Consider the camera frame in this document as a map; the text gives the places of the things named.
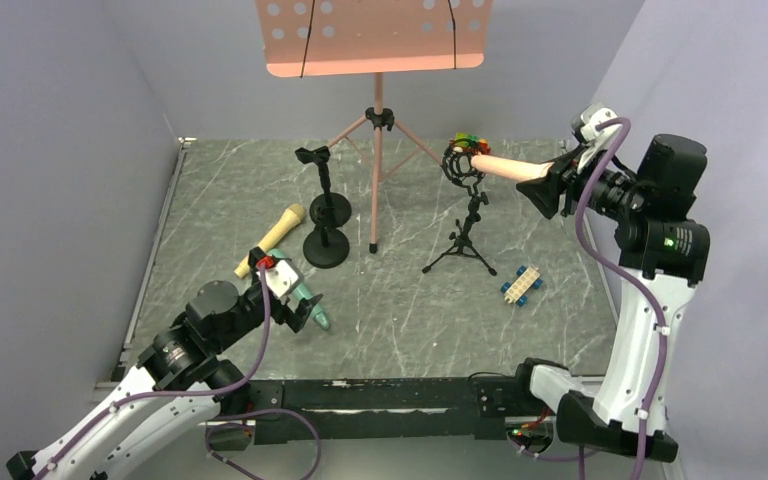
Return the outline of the pink microphone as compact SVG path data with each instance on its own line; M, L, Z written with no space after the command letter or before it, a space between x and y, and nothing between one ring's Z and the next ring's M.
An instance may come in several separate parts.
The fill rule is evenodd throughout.
M475 155L470 164L479 172L512 180L516 183L540 180L549 174L552 163L530 163L492 155Z

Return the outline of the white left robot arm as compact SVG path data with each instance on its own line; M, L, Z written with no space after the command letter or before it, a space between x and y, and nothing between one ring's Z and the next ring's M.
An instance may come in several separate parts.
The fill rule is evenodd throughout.
M300 332L321 301L290 297L304 282L287 257L255 247L245 291L225 280L203 285L158 332L107 397L66 434L6 463L13 479L110 479L160 449L177 427L248 401L273 325Z

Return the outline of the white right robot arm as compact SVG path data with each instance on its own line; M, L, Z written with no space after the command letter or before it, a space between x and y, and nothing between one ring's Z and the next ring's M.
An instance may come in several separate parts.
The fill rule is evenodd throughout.
M516 377L554 413L563 442L670 463L678 445L666 431L667 372L711 242L708 229L688 216L707 151L658 134L636 171L599 155L576 172L576 159L560 157L547 180L523 182L519 190L547 217L591 210L614 221L620 256L605 267L620 276L622 293L609 365L596 392L548 360L525 360Z

